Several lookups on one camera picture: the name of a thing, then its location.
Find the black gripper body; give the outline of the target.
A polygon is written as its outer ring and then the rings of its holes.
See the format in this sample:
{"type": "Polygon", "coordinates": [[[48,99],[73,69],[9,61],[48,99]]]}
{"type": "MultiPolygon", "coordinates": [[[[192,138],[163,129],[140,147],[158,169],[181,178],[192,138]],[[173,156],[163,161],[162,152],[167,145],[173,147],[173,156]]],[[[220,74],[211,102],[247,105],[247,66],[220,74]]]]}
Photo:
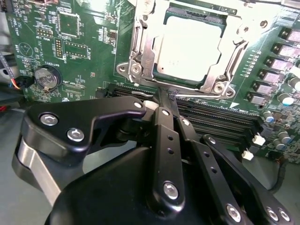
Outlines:
{"type": "Polygon", "coordinates": [[[116,157],[73,181],[57,198],[49,225],[219,225],[198,167],[161,162],[164,172],[182,175],[186,203],[175,217],[153,212],[146,201],[155,175],[154,152],[145,147],[116,157]]]}

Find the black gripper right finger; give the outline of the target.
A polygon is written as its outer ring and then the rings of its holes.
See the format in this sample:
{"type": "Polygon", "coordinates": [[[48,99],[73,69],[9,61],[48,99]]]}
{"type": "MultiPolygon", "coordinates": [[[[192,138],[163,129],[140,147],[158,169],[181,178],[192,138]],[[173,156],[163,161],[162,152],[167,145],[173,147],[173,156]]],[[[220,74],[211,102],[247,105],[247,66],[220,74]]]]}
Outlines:
{"type": "Polygon", "coordinates": [[[215,137],[198,138],[191,122],[179,116],[175,95],[168,98],[182,143],[208,187],[213,224],[293,225],[295,220],[271,192],[215,137]]]}

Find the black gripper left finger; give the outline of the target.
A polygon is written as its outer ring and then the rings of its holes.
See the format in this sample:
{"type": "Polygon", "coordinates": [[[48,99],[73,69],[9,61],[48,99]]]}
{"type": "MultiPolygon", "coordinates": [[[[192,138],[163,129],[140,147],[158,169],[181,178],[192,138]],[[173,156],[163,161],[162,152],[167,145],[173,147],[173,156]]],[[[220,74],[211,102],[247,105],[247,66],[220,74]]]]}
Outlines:
{"type": "Polygon", "coordinates": [[[133,96],[31,106],[22,120],[14,172],[54,204],[68,184],[84,175],[88,154],[134,139],[150,149],[150,208],[180,212],[185,194],[180,136],[174,130],[176,100],[163,90],[157,96],[155,109],[133,96]]]}

